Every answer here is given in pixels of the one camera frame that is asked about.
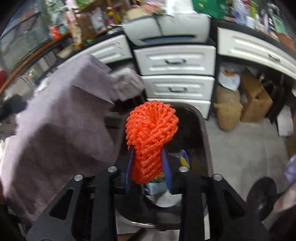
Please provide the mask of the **purple snack bag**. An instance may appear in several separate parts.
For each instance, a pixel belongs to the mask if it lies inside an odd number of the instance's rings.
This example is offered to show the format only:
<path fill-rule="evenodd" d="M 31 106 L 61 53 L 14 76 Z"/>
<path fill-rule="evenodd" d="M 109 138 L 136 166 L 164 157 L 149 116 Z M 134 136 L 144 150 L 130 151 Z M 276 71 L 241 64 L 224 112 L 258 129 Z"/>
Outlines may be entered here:
<path fill-rule="evenodd" d="M 182 166 L 190 168 L 189 156 L 185 150 L 181 149 L 179 152 L 171 153 L 171 155 L 177 157 Z"/>

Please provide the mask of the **white middle drawer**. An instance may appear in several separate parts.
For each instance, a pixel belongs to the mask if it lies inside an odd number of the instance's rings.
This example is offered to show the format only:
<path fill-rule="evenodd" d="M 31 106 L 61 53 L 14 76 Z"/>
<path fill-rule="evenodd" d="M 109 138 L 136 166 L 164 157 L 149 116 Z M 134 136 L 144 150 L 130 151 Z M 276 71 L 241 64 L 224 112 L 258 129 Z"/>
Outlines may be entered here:
<path fill-rule="evenodd" d="M 215 79 L 197 75 L 143 76 L 149 98 L 211 100 Z"/>

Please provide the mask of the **red tin can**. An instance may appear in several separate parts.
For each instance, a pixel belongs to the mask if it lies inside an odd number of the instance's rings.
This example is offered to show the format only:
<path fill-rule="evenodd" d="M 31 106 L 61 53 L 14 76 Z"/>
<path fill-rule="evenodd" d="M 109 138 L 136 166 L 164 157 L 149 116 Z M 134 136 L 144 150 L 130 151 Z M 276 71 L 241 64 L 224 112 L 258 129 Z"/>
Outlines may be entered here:
<path fill-rule="evenodd" d="M 52 36 L 52 39 L 59 39 L 61 37 L 61 33 L 59 31 L 59 27 L 57 25 L 54 25 L 50 28 L 50 34 Z"/>

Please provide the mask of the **white desk drawer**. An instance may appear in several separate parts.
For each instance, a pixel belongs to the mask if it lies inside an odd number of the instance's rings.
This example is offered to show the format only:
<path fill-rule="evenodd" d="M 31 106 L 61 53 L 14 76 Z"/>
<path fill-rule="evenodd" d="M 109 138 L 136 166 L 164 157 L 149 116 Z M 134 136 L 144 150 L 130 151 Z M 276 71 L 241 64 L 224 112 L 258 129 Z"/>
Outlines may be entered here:
<path fill-rule="evenodd" d="M 218 54 L 248 60 L 295 78 L 295 59 L 280 48 L 252 35 L 218 28 Z"/>

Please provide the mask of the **white upper drawer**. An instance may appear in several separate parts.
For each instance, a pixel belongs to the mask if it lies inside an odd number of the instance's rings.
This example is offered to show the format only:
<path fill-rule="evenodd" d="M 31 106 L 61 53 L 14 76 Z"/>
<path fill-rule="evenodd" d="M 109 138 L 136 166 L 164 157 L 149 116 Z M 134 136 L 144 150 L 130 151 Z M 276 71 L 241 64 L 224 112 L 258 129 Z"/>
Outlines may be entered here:
<path fill-rule="evenodd" d="M 209 45 L 168 45 L 136 49 L 134 55 L 143 76 L 214 76 L 216 48 Z"/>

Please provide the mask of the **white bag orange logo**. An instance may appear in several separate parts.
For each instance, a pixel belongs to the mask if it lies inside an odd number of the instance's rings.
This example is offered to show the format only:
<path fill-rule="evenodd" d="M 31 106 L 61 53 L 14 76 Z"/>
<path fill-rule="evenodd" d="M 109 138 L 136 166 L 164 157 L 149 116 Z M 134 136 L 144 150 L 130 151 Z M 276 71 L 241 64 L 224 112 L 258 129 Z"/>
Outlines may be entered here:
<path fill-rule="evenodd" d="M 240 85 L 240 76 L 232 66 L 221 65 L 219 68 L 218 83 L 224 88 L 236 92 Z"/>

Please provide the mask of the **purple patterned cloth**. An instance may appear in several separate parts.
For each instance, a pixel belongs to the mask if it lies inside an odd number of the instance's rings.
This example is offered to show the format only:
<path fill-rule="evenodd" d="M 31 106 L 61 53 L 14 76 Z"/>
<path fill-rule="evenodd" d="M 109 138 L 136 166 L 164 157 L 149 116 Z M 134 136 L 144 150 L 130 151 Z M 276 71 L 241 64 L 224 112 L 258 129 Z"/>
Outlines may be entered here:
<path fill-rule="evenodd" d="M 285 168 L 285 178 L 288 185 L 292 185 L 296 180 L 296 155 L 293 155 Z"/>

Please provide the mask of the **black round stool base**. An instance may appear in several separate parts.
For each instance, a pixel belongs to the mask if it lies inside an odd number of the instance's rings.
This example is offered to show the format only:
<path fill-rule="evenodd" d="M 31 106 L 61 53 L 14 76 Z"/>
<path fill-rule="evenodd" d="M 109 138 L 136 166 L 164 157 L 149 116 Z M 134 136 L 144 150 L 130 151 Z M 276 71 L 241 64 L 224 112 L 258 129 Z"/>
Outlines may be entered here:
<path fill-rule="evenodd" d="M 260 178 L 252 185 L 246 198 L 248 211 L 264 221 L 273 210 L 277 193 L 277 186 L 272 178 Z"/>

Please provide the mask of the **brown cardboard box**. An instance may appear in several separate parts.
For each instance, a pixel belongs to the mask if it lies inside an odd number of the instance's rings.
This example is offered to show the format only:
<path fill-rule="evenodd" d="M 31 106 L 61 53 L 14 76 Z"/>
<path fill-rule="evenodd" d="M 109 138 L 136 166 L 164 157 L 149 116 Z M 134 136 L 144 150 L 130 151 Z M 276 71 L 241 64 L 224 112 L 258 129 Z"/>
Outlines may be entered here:
<path fill-rule="evenodd" d="M 243 104 L 240 121 L 243 123 L 259 123 L 271 108 L 273 101 L 261 81 L 248 69 L 241 73 L 240 81 L 247 100 Z"/>

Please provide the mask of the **dark brown trash bin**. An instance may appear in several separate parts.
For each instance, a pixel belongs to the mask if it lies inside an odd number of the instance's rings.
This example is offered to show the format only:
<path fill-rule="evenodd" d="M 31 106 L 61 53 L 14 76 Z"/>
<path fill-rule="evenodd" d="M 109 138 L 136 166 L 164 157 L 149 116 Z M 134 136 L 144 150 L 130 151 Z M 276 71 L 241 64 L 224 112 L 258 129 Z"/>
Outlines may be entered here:
<path fill-rule="evenodd" d="M 176 102 L 171 107 L 176 110 L 179 119 L 178 131 L 165 145 L 172 161 L 184 150 L 189 157 L 190 167 L 201 176 L 212 176 L 213 165 L 206 128 L 206 120 L 194 106 Z M 138 185 L 132 185 L 128 195 L 115 197 L 117 215 L 132 226 L 153 230 L 177 230 L 181 222 L 181 206 L 158 207 L 153 204 Z"/>

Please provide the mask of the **green shopping bag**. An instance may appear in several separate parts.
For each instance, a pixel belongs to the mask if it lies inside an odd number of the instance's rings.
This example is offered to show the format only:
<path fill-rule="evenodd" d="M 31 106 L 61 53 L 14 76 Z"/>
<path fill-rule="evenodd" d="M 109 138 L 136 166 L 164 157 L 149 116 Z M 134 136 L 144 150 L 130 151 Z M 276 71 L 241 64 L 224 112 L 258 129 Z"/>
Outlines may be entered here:
<path fill-rule="evenodd" d="M 225 15 L 225 1 L 221 0 L 192 0 L 194 10 L 212 18 L 222 19 Z"/>

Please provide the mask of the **brown plush toy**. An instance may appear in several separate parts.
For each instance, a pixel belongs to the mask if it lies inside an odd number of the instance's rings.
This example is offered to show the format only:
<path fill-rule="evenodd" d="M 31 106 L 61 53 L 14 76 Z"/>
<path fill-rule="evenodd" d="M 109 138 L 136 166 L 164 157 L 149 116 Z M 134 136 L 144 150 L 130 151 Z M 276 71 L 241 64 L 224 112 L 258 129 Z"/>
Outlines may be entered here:
<path fill-rule="evenodd" d="M 240 102 L 240 93 L 218 85 L 216 102 L 214 102 L 217 121 L 220 129 L 230 131 L 240 122 L 243 105 Z"/>

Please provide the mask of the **orange foam fruit net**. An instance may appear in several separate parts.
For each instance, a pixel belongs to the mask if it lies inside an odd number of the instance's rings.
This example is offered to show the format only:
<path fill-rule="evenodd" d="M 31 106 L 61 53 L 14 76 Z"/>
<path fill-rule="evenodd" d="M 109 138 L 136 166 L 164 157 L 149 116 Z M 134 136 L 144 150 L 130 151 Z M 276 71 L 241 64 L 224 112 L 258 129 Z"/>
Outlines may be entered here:
<path fill-rule="evenodd" d="M 162 148 L 178 131 L 179 119 L 170 104 L 153 100 L 130 112 L 125 125 L 127 145 L 135 150 L 132 180 L 147 183 L 163 172 Z"/>

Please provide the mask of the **white printer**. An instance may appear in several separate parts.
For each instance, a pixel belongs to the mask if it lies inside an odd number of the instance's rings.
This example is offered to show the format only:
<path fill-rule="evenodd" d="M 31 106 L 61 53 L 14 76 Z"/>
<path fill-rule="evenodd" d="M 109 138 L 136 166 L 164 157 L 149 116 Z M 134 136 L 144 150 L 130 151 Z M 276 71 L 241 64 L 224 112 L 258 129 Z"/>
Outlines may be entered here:
<path fill-rule="evenodd" d="M 205 14 L 146 16 L 123 24 L 123 31 L 136 46 L 168 43 L 204 43 L 211 17 Z"/>

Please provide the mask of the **water bottle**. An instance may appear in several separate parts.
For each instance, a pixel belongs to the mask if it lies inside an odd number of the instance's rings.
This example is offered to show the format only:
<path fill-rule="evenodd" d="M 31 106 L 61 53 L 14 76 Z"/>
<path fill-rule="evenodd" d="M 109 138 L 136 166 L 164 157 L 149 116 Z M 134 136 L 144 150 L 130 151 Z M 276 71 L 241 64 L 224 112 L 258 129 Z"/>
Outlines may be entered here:
<path fill-rule="evenodd" d="M 234 1 L 233 11 L 236 23 L 246 25 L 246 7 L 242 0 Z"/>

